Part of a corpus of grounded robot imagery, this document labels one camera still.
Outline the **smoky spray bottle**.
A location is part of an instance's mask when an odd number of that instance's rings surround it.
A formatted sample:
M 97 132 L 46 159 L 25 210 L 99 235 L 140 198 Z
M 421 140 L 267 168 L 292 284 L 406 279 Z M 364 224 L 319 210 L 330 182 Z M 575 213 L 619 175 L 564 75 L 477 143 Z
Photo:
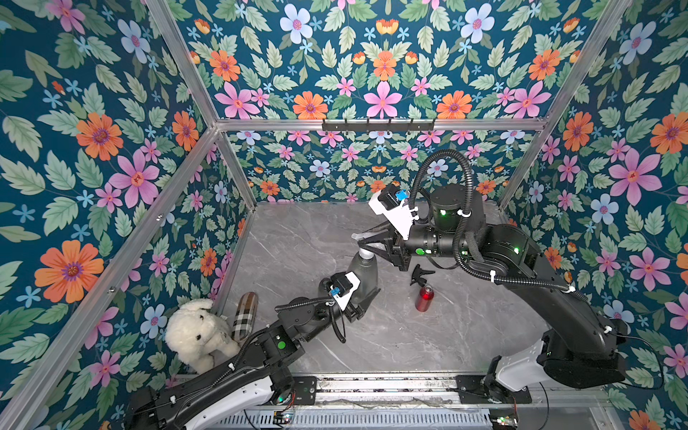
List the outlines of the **smoky spray bottle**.
M 364 261 L 358 253 L 355 254 L 349 264 L 349 272 L 354 272 L 360 278 L 361 285 L 351 300 L 360 301 L 368 292 L 379 288 L 378 264 L 376 257 Z

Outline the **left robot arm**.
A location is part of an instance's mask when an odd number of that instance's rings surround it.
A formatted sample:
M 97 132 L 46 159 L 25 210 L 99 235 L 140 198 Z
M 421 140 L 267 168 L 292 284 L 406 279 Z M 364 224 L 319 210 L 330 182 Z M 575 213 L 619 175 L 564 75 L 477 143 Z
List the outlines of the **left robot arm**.
M 315 403 L 314 376 L 294 376 L 290 366 L 304 356 L 304 345 L 340 319 L 362 318 L 379 294 L 340 309 L 330 295 L 297 297 L 276 309 L 278 319 L 249 336 L 236 356 L 174 388 L 139 390 L 125 416 L 126 429 L 207 429 L 257 406 L 287 412 Z

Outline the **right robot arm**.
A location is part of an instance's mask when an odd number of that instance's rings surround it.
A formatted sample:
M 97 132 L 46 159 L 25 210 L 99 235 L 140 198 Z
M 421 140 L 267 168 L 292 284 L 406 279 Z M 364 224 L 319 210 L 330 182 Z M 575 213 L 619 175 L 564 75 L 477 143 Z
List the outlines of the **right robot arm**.
M 431 264 L 451 258 L 453 268 L 505 287 L 548 325 L 533 346 L 493 358 L 476 395 L 504 403 L 545 381 L 573 389 L 625 381 L 625 359 L 618 348 L 627 330 L 596 312 L 523 230 L 487 221 L 472 168 L 460 152 L 429 156 L 410 190 L 388 184 L 368 204 L 386 221 L 358 238 L 363 257 L 374 254 L 402 272 L 413 257 Z

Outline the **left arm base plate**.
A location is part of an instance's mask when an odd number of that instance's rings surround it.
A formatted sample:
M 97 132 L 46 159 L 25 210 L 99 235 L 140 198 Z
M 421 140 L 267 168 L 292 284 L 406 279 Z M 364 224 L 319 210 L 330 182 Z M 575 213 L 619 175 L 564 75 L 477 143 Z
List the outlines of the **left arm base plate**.
M 284 408 L 295 405 L 313 406 L 315 405 L 317 390 L 317 377 L 297 376 L 272 395 L 271 403 Z

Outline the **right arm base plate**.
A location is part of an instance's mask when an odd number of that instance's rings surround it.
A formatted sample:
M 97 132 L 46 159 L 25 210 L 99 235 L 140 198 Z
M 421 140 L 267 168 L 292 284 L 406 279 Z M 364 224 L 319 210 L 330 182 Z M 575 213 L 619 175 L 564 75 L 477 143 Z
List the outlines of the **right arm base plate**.
M 528 388 L 513 392 L 496 380 L 496 369 L 502 356 L 490 362 L 485 374 L 458 374 L 454 381 L 462 404 L 531 404 L 532 397 Z

